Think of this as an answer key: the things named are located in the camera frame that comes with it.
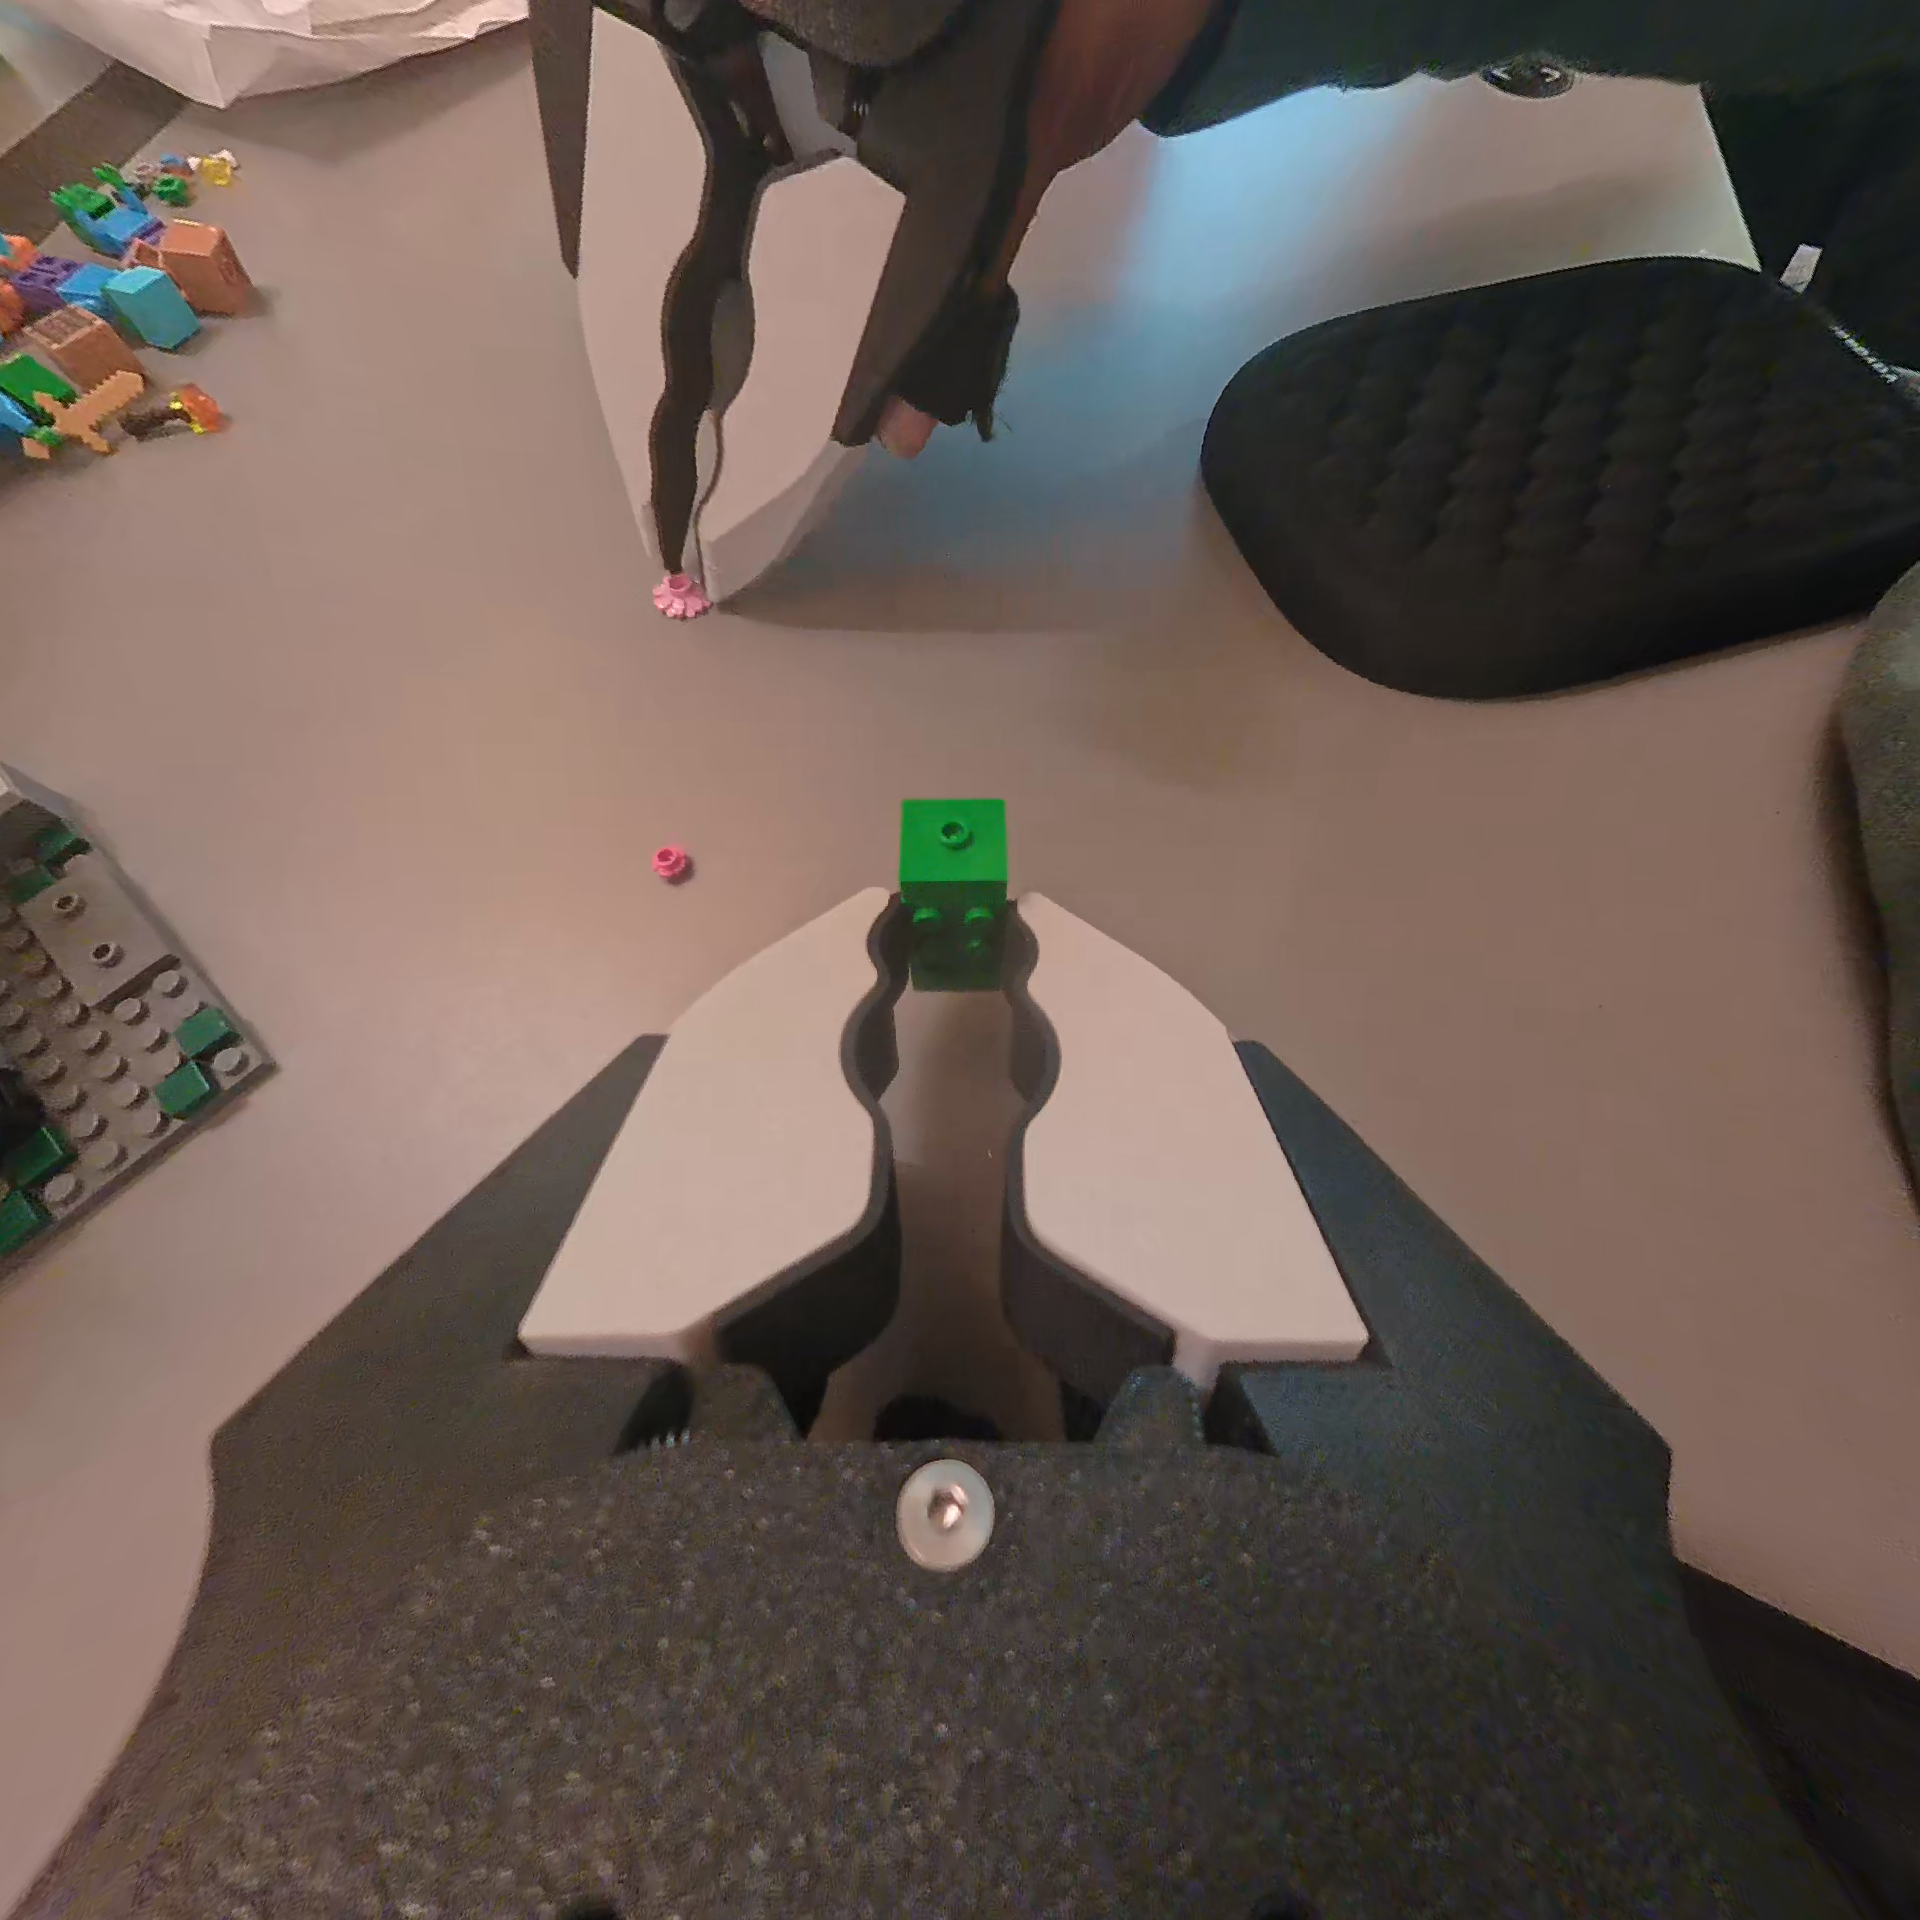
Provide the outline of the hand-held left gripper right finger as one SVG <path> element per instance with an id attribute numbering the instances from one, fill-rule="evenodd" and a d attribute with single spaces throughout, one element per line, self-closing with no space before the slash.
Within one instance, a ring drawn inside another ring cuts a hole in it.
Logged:
<path id="1" fill-rule="evenodd" d="M 1355 1365 L 1369 1327 L 1231 1029 L 1043 894 L 1007 965 L 1000 1301 L 1064 1425 L 1092 1433 L 1144 1368 L 1207 1405 L 1228 1368 Z"/>

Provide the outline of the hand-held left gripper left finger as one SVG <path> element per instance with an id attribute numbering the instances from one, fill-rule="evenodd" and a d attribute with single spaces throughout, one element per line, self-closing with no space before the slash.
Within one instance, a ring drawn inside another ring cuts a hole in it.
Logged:
<path id="1" fill-rule="evenodd" d="M 882 1095 L 904 906 L 875 884 L 721 977 L 663 1037 L 534 1301 L 538 1357 L 751 1367 L 793 1424 L 899 1306 Z"/>

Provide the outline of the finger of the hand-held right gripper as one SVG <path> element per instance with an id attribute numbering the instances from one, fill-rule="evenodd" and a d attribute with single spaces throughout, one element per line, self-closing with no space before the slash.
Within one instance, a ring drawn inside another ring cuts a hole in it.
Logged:
<path id="1" fill-rule="evenodd" d="M 778 569 L 863 461 L 835 434 L 904 197 L 858 157 L 776 170 L 753 207 L 753 346 L 719 415 L 699 508 L 703 583 L 721 606 Z"/>
<path id="2" fill-rule="evenodd" d="M 536 1 L 531 33 L 561 254 L 615 465 L 662 572 L 703 577 L 724 102 L 625 6 Z"/>

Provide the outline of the green toy brick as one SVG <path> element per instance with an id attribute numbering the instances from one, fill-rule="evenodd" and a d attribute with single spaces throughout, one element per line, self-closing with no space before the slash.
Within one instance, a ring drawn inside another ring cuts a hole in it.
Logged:
<path id="1" fill-rule="evenodd" d="M 899 896 L 918 992 L 998 992 L 1010 910 L 1003 800 L 905 800 Z"/>

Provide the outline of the person's right forearm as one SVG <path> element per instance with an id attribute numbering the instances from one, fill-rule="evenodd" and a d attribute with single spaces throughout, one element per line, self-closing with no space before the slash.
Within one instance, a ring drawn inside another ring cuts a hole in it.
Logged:
<path id="1" fill-rule="evenodd" d="M 1577 76 L 1810 89 L 1919 61 L 1916 1 L 1234 1 L 1144 109 L 1160 137 L 1311 89 L 1466 80 L 1543 58 Z"/>

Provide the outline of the grey desk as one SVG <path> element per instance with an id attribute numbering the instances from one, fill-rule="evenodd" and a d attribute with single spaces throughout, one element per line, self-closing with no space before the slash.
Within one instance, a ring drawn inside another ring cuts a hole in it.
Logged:
<path id="1" fill-rule="evenodd" d="M 1849 630 L 1564 702 L 1372 687 L 1198 494 L 1351 306 L 1739 258 L 1696 95 L 1314 95 L 1055 192 L 991 446 L 742 615 L 647 566 L 502 31 L 194 114 L 228 434 L 11 470 L 6 759 L 280 1073 L 6 1287 L 6 1790 L 59 1825 L 200 1584 L 209 1439 L 640 1033 L 886 880 L 905 796 L 1262 1040 L 1634 1401 L 1684 1556 L 1916 1665 L 1916 1221 L 1840 868 Z M 694 877 L 663 884 L 659 845 Z"/>

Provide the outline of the person's right hand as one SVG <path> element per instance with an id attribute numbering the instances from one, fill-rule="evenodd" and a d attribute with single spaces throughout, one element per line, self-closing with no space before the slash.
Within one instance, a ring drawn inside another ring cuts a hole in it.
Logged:
<path id="1" fill-rule="evenodd" d="M 1191 69 L 1209 61 L 1222 1 L 1064 1 L 1023 72 L 1017 114 L 1000 137 L 987 222 L 935 328 L 881 408 L 875 441 L 918 458 L 937 425 L 972 423 L 987 441 L 1007 380 L 1019 298 L 1012 266 L 1050 188 L 1104 152 Z"/>

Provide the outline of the white crumpled paper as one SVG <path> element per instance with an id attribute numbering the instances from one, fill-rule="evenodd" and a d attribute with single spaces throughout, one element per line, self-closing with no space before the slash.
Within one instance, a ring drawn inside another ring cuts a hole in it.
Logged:
<path id="1" fill-rule="evenodd" d="M 451 55 L 528 13 L 528 1 L 121 5 L 113 56 L 225 109 Z"/>

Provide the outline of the pile of colourful toy bricks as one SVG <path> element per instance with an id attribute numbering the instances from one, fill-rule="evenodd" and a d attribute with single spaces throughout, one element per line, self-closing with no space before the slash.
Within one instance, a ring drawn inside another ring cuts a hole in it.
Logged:
<path id="1" fill-rule="evenodd" d="M 228 148 L 169 151 L 57 184 L 51 204 L 82 255 L 6 231 L 6 456 L 51 463 L 64 448 L 108 456 L 226 431 L 226 408 L 159 356 L 196 351 L 211 320 L 259 306 L 228 231 L 192 214 L 238 168 Z"/>

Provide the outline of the grey toy brick building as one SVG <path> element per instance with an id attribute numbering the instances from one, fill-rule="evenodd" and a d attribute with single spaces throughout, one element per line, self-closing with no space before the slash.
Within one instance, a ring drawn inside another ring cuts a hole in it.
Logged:
<path id="1" fill-rule="evenodd" d="M 2 1278 L 278 1073 L 102 839 L 2 770 Z"/>

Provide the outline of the black textured cushion pad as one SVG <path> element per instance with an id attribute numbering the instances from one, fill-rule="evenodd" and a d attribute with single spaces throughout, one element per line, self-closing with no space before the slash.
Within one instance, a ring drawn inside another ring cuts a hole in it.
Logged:
<path id="1" fill-rule="evenodd" d="M 1298 636 L 1448 702 L 1823 629 L 1919 558 L 1916 397 L 1804 294 L 1699 255 L 1288 335 L 1217 400 L 1198 470 Z"/>

